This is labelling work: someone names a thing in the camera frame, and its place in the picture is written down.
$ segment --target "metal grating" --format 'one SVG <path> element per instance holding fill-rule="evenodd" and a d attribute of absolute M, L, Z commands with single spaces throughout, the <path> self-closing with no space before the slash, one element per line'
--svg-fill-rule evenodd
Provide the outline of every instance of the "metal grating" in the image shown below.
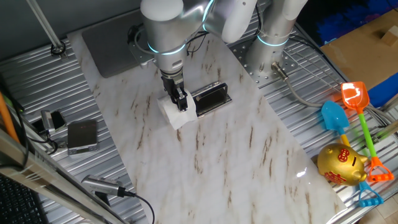
<path fill-rule="evenodd" d="M 68 156 L 66 150 L 59 150 L 53 155 L 67 171 L 78 180 L 87 174 L 100 175 L 118 179 L 134 191 L 134 187 L 122 164 L 116 146 L 109 134 L 104 119 L 96 105 L 95 99 L 87 85 L 79 63 L 74 56 L 68 40 L 68 60 L 61 61 L 49 54 L 50 46 L 42 47 L 24 55 L 0 62 L 0 72 L 11 87 L 14 96 L 25 106 L 25 116 L 32 122 L 40 118 L 40 110 L 59 110 L 67 123 L 82 119 L 95 119 L 98 122 L 99 150 L 87 154 Z M 328 64 L 312 49 L 295 42 L 288 42 L 285 50 L 299 64 L 289 72 L 290 80 L 299 95 L 307 100 L 323 102 L 338 96 L 342 77 L 330 68 Z M 290 132 L 304 148 L 308 156 L 318 154 L 326 144 L 335 142 L 339 137 L 333 131 L 323 127 L 322 116 L 317 108 L 309 108 L 299 104 L 291 95 L 286 85 L 275 78 L 272 82 L 260 86 L 268 102 L 279 115 Z M 398 119 L 398 106 L 389 108 L 389 112 Z M 366 114 L 371 134 L 380 130 L 378 122 Z M 349 117 L 350 129 L 347 131 L 353 148 L 368 155 L 365 150 L 361 127 L 354 114 Z M 60 130 L 54 138 L 65 141 L 67 130 Z M 398 146 L 393 137 L 385 139 L 376 145 L 379 157 L 398 175 Z M 398 180 L 373 184 L 384 198 L 398 191 Z M 337 218 L 343 217 L 344 223 L 352 223 L 363 216 L 372 207 L 358 208 L 354 200 L 358 193 L 352 187 L 332 186 L 341 197 L 348 209 Z M 41 197 L 42 205 L 50 223 L 76 223 L 83 220 L 58 203 Z M 109 198 L 112 208 L 125 220 L 138 220 L 136 223 L 147 223 L 139 201 L 134 198 Z"/>
<path fill-rule="evenodd" d="M 25 108 L 29 122 L 40 119 L 40 110 L 59 110 L 67 124 L 83 119 L 95 119 L 98 125 L 98 151 L 68 156 L 59 149 L 52 158 L 78 181 L 93 174 L 121 181 L 135 192 L 118 150 L 113 143 L 105 121 L 91 94 L 80 65 L 68 40 L 67 60 L 51 56 L 50 46 L 0 62 L 3 74 L 13 96 Z M 52 136 L 57 142 L 67 140 L 67 128 Z M 50 223 L 76 223 L 84 220 L 75 212 L 48 198 L 40 196 Z M 147 223 L 139 200 L 131 197 L 109 197 L 112 209 L 126 221 Z"/>
<path fill-rule="evenodd" d="M 250 46 L 250 40 L 230 48 L 239 57 L 242 51 L 247 50 L 248 46 Z M 341 98 L 340 84 L 344 82 L 343 77 L 339 76 L 314 49 L 290 40 L 287 42 L 284 56 L 295 62 L 295 68 L 286 71 L 291 84 L 301 97 L 314 103 Z M 316 156 L 327 144 L 339 141 L 340 137 L 336 132 L 326 130 L 320 108 L 311 108 L 299 103 L 279 76 L 277 77 L 276 74 L 273 76 L 275 77 L 267 77 L 268 81 L 265 85 L 261 85 L 260 82 L 259 88 L 309 157 Z M 256 81 L 264 77 L 252 75 L 252 78 Z M 345 108 L 345 111 L 349 114 L 350 127 L 346 134 L 352 148 L 360 154 L 370 156 L 365 146 L 358 116 L 347 108 Z M 398 119 L 398 106 L 389 111 L 391 115 L 395 113 L 395 119 Z M 380 124 L 370 114 L 365 112 L 365 117 L 371 134 L 376 134 L 381 130 L 378 127 Z M 380 160 L 397 176 L 397 139 L 391 136 L 375 144 L 375 147 Z M 331 186 L 348 207 L 347 210 L 336 216 L 332 223 L 353 223 L 373 208 L 358 207 L 356 201 L 359 191 L 357 192 L 355 187 L 339 186 L 333 183 L 331 183 Z M 398 192 L 397 179 L 370 184 L 370 186 L 379 192 L 384 199 Z M 364 194 L 363 198 L 369 197 L 369 195 Z"/>

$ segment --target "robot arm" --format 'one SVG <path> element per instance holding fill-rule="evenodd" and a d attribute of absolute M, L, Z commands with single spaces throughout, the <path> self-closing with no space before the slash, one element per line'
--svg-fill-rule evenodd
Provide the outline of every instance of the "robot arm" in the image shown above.
<path fill-rule="evenodd" d="M 282 61 L 282 52 L 294 23 L 307 0 L 273 0 L 262 15 L 262 29 L 246 55 L 246 63 L 258 75 L 273 73 L 272 64 Z"/>
<path fill-rule="evenodd" d="M 188 38 L 199 29 L 237 41 L 250 23 L 255 0 L 143 0 L 141 12 L 148 46 L 164 88 L 180 111 L 187 109 L 183 63 Z"/>

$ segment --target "marble table surface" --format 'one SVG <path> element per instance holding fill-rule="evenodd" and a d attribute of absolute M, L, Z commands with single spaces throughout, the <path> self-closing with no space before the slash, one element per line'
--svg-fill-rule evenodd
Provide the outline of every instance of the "marble table surface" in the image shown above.
<path fill-rule="evenodd" d="M 318 224 L 346 208 L 220 39 L 208 35 L 187 57 L 185 87 L 225 82 L 233 101 L 175 131 L 156 103 L 167 93 L 153 64 L 102 78 L 81 31 L 68 38 L 155 223 Z"/>

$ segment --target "metal rod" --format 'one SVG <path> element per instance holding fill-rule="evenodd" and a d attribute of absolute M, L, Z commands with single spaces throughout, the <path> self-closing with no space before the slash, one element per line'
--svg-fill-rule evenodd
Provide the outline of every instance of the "metal rod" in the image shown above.
<path fill-rule="evenodd" d="M 33 13 L 36 15 L 37 20 L 42 25 L 45 33 L 48 35 L 51 43 L 54 45 L 56 49 L 63 48 L 63 44 L 61 44 L 60 39 L 58 39 L 57 35 L 55 35 L 54 30 L 51 28 L 49 22 L 45 18 L 41 8 L 37 4 L 36 0 L 26 0 L 29 4 L 30 8 L 32 9 Z"/>
<path fill-rule="evenodd" d="M 0 154 L 2 159 L 21 166 L 25 149 L 16 143 L 3 130 L 0 130 Z M 89 193 L 73 176 L 40 149 L 35 153 L 28 152 L 24 170 L 13 170 L 8 167 L 0 173 L 26 187 L 55 200 L 61 205 L 77 212 L 95 223 L 127 223 L 98 197 Z"/>

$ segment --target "toy shovel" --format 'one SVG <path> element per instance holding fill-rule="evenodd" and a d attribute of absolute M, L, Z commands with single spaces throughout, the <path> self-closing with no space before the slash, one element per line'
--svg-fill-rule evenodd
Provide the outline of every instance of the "toy shovel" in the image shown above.
<path fill-rule="evenodd" d="M 328 130 L 338 131 L 341 141 L 346 146 L 350 146 L 344 128 L 349 126 L 347 115 L 344 109 L 335 102 L 327 101 L 322 106 L 322 116 Z"/>
<path fill-rule="evenodd" d="M 361 200 L 361 194 L 365 190 L 370 190 L 377 197 Z M 358 201 L 358 203 L 359 203 L 359 206 L 361 206 L 361 207 L 367 207 L 367 206 L 373 206 L 373 205 L 381 205 L 382 203 L 384 203 L 384 200 L 382 197 L 380 197 L 380 195 L 377 192 L 372 190 L 372 188 L 366 183 L 366 181 L 364 181 L 364 182 L 359 183 L 359 201 Z"/>
<path fill-rule="evenodd" d="M 372 164 L 371 170 L 369 171 L 368 181 L 377 182 L 384 180 L 394 180 L 394 174 L 392 174 L 391 171 L 382 164 L 376 154 L 372 137 L 369 132 L 368 125 L 366 124 L 365 116 L 363 115 L 363 109 L 369 104 L 369 96 L 368 92 L 366 91 L 365 84 L 363 82 L 343 83 L 341 84 L 341 93 L 343 95 L 344 104 L 349 109 L 356 110 L 361 122 L 366 144 L 368 145 L 369 152 L 371 153 Z M 372 175 L 372 170 L 376 167 L 382 167 L 387 171 L 387 173 Z"/>

